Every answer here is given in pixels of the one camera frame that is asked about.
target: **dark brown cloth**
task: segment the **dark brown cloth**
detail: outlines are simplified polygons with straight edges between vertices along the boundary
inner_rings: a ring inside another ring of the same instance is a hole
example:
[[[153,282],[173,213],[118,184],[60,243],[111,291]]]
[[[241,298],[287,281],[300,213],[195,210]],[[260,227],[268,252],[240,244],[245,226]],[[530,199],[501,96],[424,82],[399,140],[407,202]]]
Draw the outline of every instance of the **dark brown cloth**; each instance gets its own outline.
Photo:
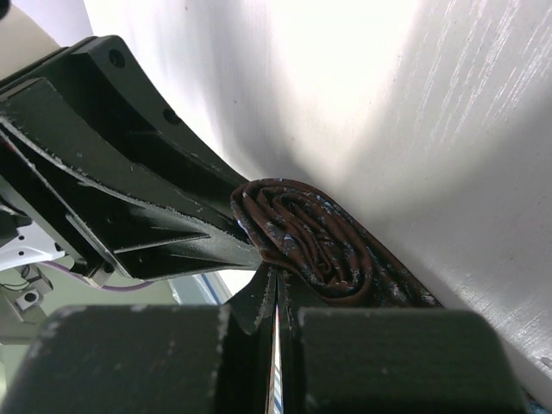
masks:
[[[302,278],[328,304],[440,306],[373,235],[310,185],[253,181],[236,189],[230,203],[262,258]]]

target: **folded fabric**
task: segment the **folded fabric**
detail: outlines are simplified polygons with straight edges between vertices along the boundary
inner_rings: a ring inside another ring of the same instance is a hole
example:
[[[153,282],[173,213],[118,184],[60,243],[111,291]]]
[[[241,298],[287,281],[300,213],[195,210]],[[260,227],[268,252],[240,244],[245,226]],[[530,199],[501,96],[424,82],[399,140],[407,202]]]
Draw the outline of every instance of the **folded fabric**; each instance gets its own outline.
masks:
[[[332,305],[439,307],[389,250],[334,200],[290,179],[261,179],[230,198],[264,261],[302,278]]]

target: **rolled cloth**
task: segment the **rolled cloth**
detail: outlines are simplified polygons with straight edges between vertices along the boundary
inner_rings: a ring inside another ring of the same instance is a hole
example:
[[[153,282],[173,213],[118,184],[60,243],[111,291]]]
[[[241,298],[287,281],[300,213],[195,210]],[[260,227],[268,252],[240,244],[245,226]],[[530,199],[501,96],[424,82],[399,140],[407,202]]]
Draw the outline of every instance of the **rolled cloth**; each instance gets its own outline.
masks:
[[[373,235],[310,185],[252,181],[230,203],[263,260],[297,275],[328,304],[441,306]]]

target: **patterned fabric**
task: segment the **patterned fabric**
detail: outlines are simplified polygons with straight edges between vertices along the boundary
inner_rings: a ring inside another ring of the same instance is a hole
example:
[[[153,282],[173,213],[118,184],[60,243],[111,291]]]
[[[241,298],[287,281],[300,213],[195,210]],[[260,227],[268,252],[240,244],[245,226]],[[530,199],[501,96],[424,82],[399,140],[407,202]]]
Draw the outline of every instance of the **patterned fabric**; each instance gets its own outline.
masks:
[[[262,179],[236,189],[235,219],[262,258],[302,278],[326,303],[441,307],[339,204],[310,185]],[[547,412],[532,398],[531,412]]]

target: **purple cable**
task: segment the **purple cable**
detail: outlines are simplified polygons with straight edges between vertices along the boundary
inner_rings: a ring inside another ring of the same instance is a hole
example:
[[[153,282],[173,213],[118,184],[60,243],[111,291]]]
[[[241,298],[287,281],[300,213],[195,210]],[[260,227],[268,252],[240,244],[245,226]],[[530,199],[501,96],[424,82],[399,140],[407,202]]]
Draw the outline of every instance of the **purple cable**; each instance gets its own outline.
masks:
[[[101,291],[107,291],[107,292],[135,292],[135,291],[139,291],[140,289],[143,289],[144,287],[148,287],[148,286],[150,286],[154,283],[154,282],[143,282],[143,283],[140,283],[139,285],[134,285],[134,286],[102,286],[102,287],[95,287],[95,286],[90,285],[89,283],[87,283],[86,280],[84,280],[78,274],[71,272],[68,268],[56,263],[55,261],[41,261],[41,262],[36,263],[36,264],[37,265],[44,265],[46,267],[50,267],[51,269],[58,270],[58,271],[60,271],[64,274],[66,274],[67,276],[71,276],[72,278],[78,280],[79,282],[84,283],[85,285],[87,285],[89,287],[93,287],[94,289],[99,289]]]

